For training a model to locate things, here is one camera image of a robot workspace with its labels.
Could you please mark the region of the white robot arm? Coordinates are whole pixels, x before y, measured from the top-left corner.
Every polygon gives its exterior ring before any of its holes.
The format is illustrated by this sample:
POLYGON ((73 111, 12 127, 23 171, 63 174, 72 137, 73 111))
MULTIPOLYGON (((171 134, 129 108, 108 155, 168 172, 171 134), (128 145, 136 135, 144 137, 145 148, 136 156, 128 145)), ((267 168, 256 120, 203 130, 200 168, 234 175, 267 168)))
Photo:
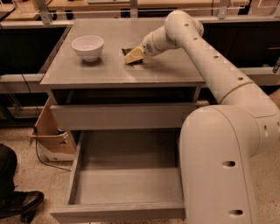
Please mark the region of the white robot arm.
POLYGON ((202 33, 199 20, 175 10, 125 61, 182 48, 216 100, 194 110, 180 131, 187 224, 259 224, 249 160, 278 142, 280 110, 202 33))

